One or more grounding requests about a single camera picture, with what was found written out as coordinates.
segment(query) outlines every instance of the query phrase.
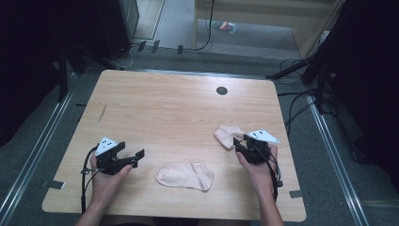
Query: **beige sock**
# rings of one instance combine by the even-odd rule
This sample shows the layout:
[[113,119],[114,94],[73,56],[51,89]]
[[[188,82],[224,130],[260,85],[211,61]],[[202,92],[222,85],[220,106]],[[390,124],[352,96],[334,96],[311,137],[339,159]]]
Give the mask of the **beige sock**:
[[202,191],[211,188],[214,173],[204,163],[167,163],[155,173],[163,186],[191,187]]
[[230,150],[234,147],[232,138],[243,140],[244,131],[238,125],[220,125],[214,136],[226,149]]

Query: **gray carpet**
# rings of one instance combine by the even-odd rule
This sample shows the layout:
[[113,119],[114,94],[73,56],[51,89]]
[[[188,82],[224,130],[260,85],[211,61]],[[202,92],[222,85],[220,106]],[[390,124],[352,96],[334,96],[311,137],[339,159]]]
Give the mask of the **gray carpet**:
[[[210,53],[185,52],[177,55],[176,50],[159,50],[151,54],[151,48],[133,53],[133,64],[126,70],[167,70],[199,73],[238,74],[238,77],[264,79],[265,74],[279,71],[280,60],[261,57],[227,56]],[[126,54],[118,60],[119,64],[129,63]],[[104,67],[88,60],[87,71],[80,76],[79,82],[68,108],[53,134],[41,161],[24,192],[9,225],[73,225],[78,214],[52,214],[41,210],[41,203],[47,192],[40,184],[52,180],[65,153],[78,120],[95,87],[99,74]],[[278,93],[302,91],[298,75],[276,82]],[[27,155],[32,150],[46,120],[50,117],[58,95],[53,90],[38,109],[25,122],[15,138],[0,149],[2,198],[21,170]],[[288,119],[290,103],[295,96],[279,97],[284,119]],[[306,105],[306,98],[299,98],[293,112]],[[346,140],[338,123],[332,116],[327,117],[331,133],[337,141],[340,155],[353,179],[362,201],[389,201],[398,199],[388,176],[374,165],[360,165],[351,159]],[[306,194],[304,203],[307,218],[301,223],[286,222],[287,225],[355,225],[340,184],[327,155],[326,147],[309,110],[302,113],[292,123],[290,144],[295,161],[296,172],[301,190]],[[396,225],[399,222],[398,208],[395,206],[370,204],[365,207],[372,225]]]

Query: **wire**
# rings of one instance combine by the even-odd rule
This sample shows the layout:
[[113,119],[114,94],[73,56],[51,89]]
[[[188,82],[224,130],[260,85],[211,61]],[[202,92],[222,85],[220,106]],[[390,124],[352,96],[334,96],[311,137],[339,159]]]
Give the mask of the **wire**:
[[282,68],[281,68],[282,64],[283,64],[284,62],[286,62],[286,61],[289,61],[289,60],[292,60],[292,61],[293,61],[293,62],[291,63],[291,67],[294,66],[294,64],[295,64],[296,62],[301,61],[301,59],[293,59],[293,58],[287,58],[287,59],[282,60],[282,62],[279,64],[279,71],[280,71],[280,72],[282,72]]
[[86,191],[88,190],[88,184],[90,184],[91,180],[93,180],[93,178],[94,178],[99,172],[101,172],[102,169],[96,169],[96,170],[94,170],[94,171],[95,171],[94,175],[92,175],[92,176],[90,177],[90,179],[88,180],[88,183],[86,184],[85,193],[86,193]]
[[274,175],[275,175],[275,176],[276,176],[276,174],[277,174],[277,181],[280,182],[280,181],[281,181],[281,170],[279,169],[279,163],[277,162],[276,157],[275,157],[273,154],[269,153],[269,154],[273,157],[273,159],[270,159],[270,157],[269,157],[269,158],[266,158],[266,157],[263,155],[263,153],[258,149],[258,147],[256,147],[256,146],[255,146],[254,144],[252,144],[252,143],[247,143],[247,145],[248,145],[248,144],[249,144],[252,148],[255,148],[256,151],[258,151],[258,153],[263,157],[264,161],[267,162],[267,165],[268,165],[268,167],[269,167],[270,170],[272,170],[272,167],[270,166],[270,164],[268,163],[268,161],[274,162],[274,163],[276,164],[277,173],[275,173],[274,171],[273,171],[273,172],[274,172]]
[[[205,5],[205,0],[203,0],[204,1],[204,6],[205,7],[210,7],[210,6],[213,6],[214,4],[209,4],[209,5]],[[211,26],[207,26],[207,20],[205,19],[205,20],[203,20],[203,22],[204,22],[204,25],[205,25],[205,27],[206,27],[206,30],[208,31],[208,34],[211,32]],[[208,52],[209,51],[211,51],[212,50],[212,48],[214,47],[214,45],[212,44],[212,42],[211,42],[211,40],[209,40],[209,43],[211,44],[211,47],[207,50]]]
[[130,66],[133,64],[132,50],[133,50],[134,48],[136,48],[136,47],[138,47],[138,44],[132,45],[132,47],[131,47],[130,50],[129,50],[130,63],[129,63],[128,65],[120,65],[120,64],[118,64],[117,62],[115,62],[115,61],[113,61],[113,60],[109,60],[109,62],[111,62],[111,63],[117,65],[118,67],[120,67],[120,68],[122,68],[122,69],[127,68],[127,67],[130,67]]
[[83,165],[83,169],[82,169],[82,171],[81,171],[81,173],[82,173],[82,197],[81,197],[81,205],[82,205],[82,214],[84,214],[85,212],[86,212],[86,189],[88,188],[88,186],[85,186],[85,178],[86,178],[86,174],[89,172],[89,171],[91,171],[91,169],[88,169],[88,167],[87,167],[87,165],[88,165],[88,159],[91,157],[91,154],[94,152],[94,151],[96,151],[96,149],[97,149],[97,147],[98,147],[98,145],[96,146],[96,147],[94,147],[94,148],[92,148],[89,152],[88,152],[88,155],[86,155],[86,159],[85,159],[85,163],[84,163],[84,165]]
[[210,18],[209,18],[209,29],[208,29],[208,40],[206,41],[206,43],[202,46],[202,47],[200,47],[200,48],[197,48],[197,49],[184,49],[185,51],[200,51],[200,50],[202,50],[203,48],[205,48],[207,45],[208,45],[208,43],[209,43],[209,41],[211,40],[211,36],[212,36],[212,32],[211,32],[211,27],[212,27],[212,18],[213,18],[213,16],[214,16],[214,6],[215,6],[215,0],[212,0],[212,4],[210,4],[210,5],[204,5],[205,7],[210,7],[210,6],[212,6],[211,7],[211,16],[210,16]]
[[[284,123],[285,127],[287,127],[287,136],[288,136],[288,137],[289,137],[290,134],[291,134],[291,128],[292,128],[292,125],[291,125],[291,124],[292,124],[292,121],[293,121],[296,117],[298,117],[301,113],[305,112],[311,105],[314,105],[314,102],[312,102],[312,103],[310,103],[310,104],[307,104],[307,105],[304,105],[302,108],[300,108],[300,109],[292,116],[292,111],[293,111],[293,107],[294,107],[295,101],[296,101],[299,97],[301,97],[301,96],[303,96],[303,95],[315,96],[315,95],[316,95],[315,92],[316,92],[316,89],[308,89],[308,90],[303,91],[303,92],[285,92],[285,93],[279,93],[279,94],[278,94],[279,97],[289,96],[289,95],[296,95],[296,97],[293,99],[293,101],[292,101],[291,104],[290,104],[290,109],[289,109],[289,113],[288,113],[288,121],[286,121],[286,122]],[[322,105],[325,105],[325,104],[331,105],[331,103],[330,103],[329,101],[330,101],[329,98],[323,97],[323,98],[322,98]],[[322,108],[322,109],[319,109],[319,110],[321,110],[321,112],[322,112],[323,114],[334,114],[334,109],[331,109],[331,111],[329,111],[329,112],[326,112],[323,108]]]
[[272,178],[272,182],[273,182],[273,196],[274,196],[274,199],[275,199],[275,201],[277,200],[277,196],[279,195],[279,190],[278,190],[278,178],[280,178],[280,176],[279,176],[279,171],[278,171],[278,176],[276,176],[276,173],[275,173],[275,171],[273,170],[273,168],[272,168],[272,166],[270,165],[270,163],[269,163],[269,160],[270,160],[270,158],[266,158],[264,155],[263,155],[263,153],[258,149],[258,147],[256,147],[254,144],[252,144],[252,143],[248,143],[247,142],[247,145],[250,145],[250,146],[252,146],[253,148],[255,148],[255,150],[256,151],[258,151],[258,153],[263,157],[263,159],[264,159],[264,161],[265,161],[265,163],[266,163],[266,165],[267,165],[267,167],[269,168],[269,172],[270,172],[270,177]]

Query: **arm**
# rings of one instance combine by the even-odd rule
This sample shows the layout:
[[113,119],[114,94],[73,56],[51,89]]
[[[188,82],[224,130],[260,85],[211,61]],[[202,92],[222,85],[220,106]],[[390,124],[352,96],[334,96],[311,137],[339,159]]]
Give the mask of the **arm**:
[[[90,158],[90,164],[94,170],[97,169],[96,157],[94,154]],[[92,180],[93,193],[90,205],[88,206],[85,214],[79,218],[76,226],[100,225],[106,207],[114,199],[120,183],[131,170],[132,166],[128,165],[113,176],[101,172],[97,173]]]
[[[270,153],[277,159],[277,146],[269,144],[269,148]],[[246,169],[258,197],[262,225],[283,225],[284,223],[273,197],[273,182],[270,178],[269,167],[265,163],[260,165],[249,164],[241,153],[236,152],[236,154],[240,164]],[[276,167],[274,162],[269,161],[269,163],[272,168]]]

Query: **cable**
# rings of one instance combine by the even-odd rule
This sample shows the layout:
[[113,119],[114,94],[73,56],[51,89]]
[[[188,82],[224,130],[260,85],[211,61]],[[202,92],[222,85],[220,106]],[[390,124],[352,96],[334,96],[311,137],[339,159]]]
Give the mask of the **cable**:
[[[214,4],[209,4],[209,5],[205,5],[205,0],[203,0],[203,5],[205,6],[205,7],[210,7],[210,6],[213,6]],[[207,20],[205,19],[205,20],[203,20],[203,22],[204,22],[204,25],[205,25],[205,27],[206,27],[206,30],[208,31],[208,34],[211,32],[211,26],[207,26]],[[207,50],[207,52],[209,52],[209,51],[211,51],[212,50],[212,48],[214,47],[214,45],[212,44],[212,42],[209,40],[209,43],[211,44],[211,47]]]
[[311,53],[311,55],[308,56],[308,57],[305,57],[304,59],[297,59],[296,61],[294,61],[293,64],[291,65],[291,67],[286,69],[286,70],[289,70],[289,72],[286,72],[285,74],[281,74],[281,72],[282,72],[281,64],[283,62],[287,61],[287,60],[290,60],[290,59],[284,59],[284,60],[282,60],[282,62],[279,65],[279,73],[275,73],[275,74],[272,74],[272,75],[266,75],[265,79],[280,79],[283,76],[288,76],[288,73],[293,73],[293,72],[295,72],[295,73],[297,73],[297,74],[302,76],[303,74],[298,72],[299,69],[302,69],[303,67],[306,67],[306,66],[318,67],[318,65],[312,65],[310,63],[310,60],[314,60],[314,56],[320,50],[320,44],[321,43],[320,43],[320,38],[319,38],[319,41],[318,41],[318,44],[317,44],[317,48]]
[[[282,97],[282,96],[289,96],[289,95],[296,95],[296,97],[293,99],[293,101],[292,101],[291,104],[290,104],[290,109],[289,109],[289,113],[288,113],[288,121],[286,121],[286,122],[284,123],[284,125],[287,127],[287,136],[288,136],[288,137],[290,136],[290,133],[291,133],[291,123],[292,123],[292,121],[293,121],[297,116],[299,116],[301,113],[305,112],[311,105],[314,105],[314,102],[312,102],[312,103],[310,103],[310,104],[307,104],[307,105],[303,106],[302,108],[300,108],[300,109],[292,116],[292,110],[293,110],[295,101],[296,101],[300,96],[303,96],[303,95],[315,96],[315,94],[316,94],[315,92],[316,92],[316,89],[308,89],[308,90],[303,91],[303,92],[285,92],[285,93],[279,93],[279,94],[278,94],[279,97]],[[331,103],[329,102],[329,98],[323,97],[323,99],[322,99],[322,104],[323,104],[323,105],[325,105],[325,104],[330,104],[330,105],[331,105]],[[326,112],[324,109],[321,109],[321,111],[322,111],[323,114],[334,114],[334,110],[333,110],[333,109],[332,109],[331,111],[329,111],[329,112]]]
[[[270,157],[269,157],[269,158],[266,158],[266,157],[263,155],[263,153],[258,149],[258,147],[256,147],[254,144],[248,143],[248,142],[247,142],[247,145],[250,145],[250,146],[251,146],[252,148],[254,148],[256,151],[258,151],[258,153],[262,156],[262,158],[263,158],[264,161],[266,162],[267,167],[269,167],[270,176],[272,177],[272,181],[273,181],[273,189],[274,189],[274,191],[273,191],[273,196],[274,196],[274,198],[275,198],[275,200],[276,200],[276,199],[277,199],[277,196],[279,195],[279,193],[278,193],[278,187],[281,187],[281,186],[282,186],[282,181],[281,181],[281,170],[279,169],[279,163],[277,162],[276,157],[275,157],[273,154],[269,153],[269,154],[273,157],[273,159],[270,159]],[[275,173],[275,171],[272,169],[272,167],[270,166],[269,161],[272,161],[272,162],[274,162],[274,163],[276,164],[276,171],[277,171],[277,173]]]
[[211,7],[211,16],[210,16],[210,19],[209,19],[209,32],[208,32],[208,40],[206,41],[206,43],[202,46],[202,47],[200,47],[200,48],[197,48],[197,49],[184,49],[185,51],[200,51],[200,50],[202,50],[203,48],[205,48],[207,45],[208,45],[208,43],[209,43],[209,41],[210,41],[210,39],[211,39],[211,36],[212,36],[212,32],[211,32],[211,27],[212,27],[212,18],[213,18],[213,16],[214,16],[214,6],[215,6],[215,0],[212,0],[212,4],[210,4],[210,5],[204,5],[205,7],[210,7],[210,6],[212,6]]
[[130,50],[129,50],[130,63],[129,63],[128,65],[120,65],[120,64],[118,64],[117,62],[115,62],[115,61],[113,61],[113,60],[109,60],[109,62],[115,64],[115,65],[118,66],[118,67],[120,67],[122,70],[124,70],[124,69],[127,68],[127,67],[130,67],[130,66],[133,64],[132,50],[133,50],[134,48],[136,48],[136,47],[138,47],[138,44],[137,44],[137,45],[132,45],[132,47],[131,47]]
[[[88,188],[88,186],[85,186],[85,178],[86,175],[92,171],[92,169],[88,169],[87,165],[88,165],[88,159],[91,157],[91,154],[96,151],[98,145],[94,148],[92,148],[89,152],[88,155],[86,156],[85,159],[85,163],[83,165],[83,169],[81,171],[82,173],[82,197],[80,199],[81,201],[81,205],[82,205],[82,214],[84,214],[86,212],[86,189]],[[90,178],[89,182],[91,181],[91,179],[97,174],[97,172]]]
[[94,175],[92,175],[92,176],[90,177],[90,179],[88,180],[88,183],[86,184],[85,193],[86,193],[86,191],[88,190],[88,185],[90,184],[91,180],[93,180],[93,178],[94,178],[99,172],[101,172],[102,170],[101,170],[101,169],[96,169],[96,170],[94,170],[94,171],[95,171]]
[[301,59],[293,59],[293,58],[287,58],[287,59],[282,60],[282,62],[279,64],[279,71],[280,71],[280,72],[282,72],[282,68],[281,68],[282,64],[283,64],[284,62],[286,62],[286,61],[289,61],[289,60],[292,60],[292,61],[293,61],[293,62],[291,63],[291,67],[294,66],[294,64],[295,64],[297,61],[301,61]]

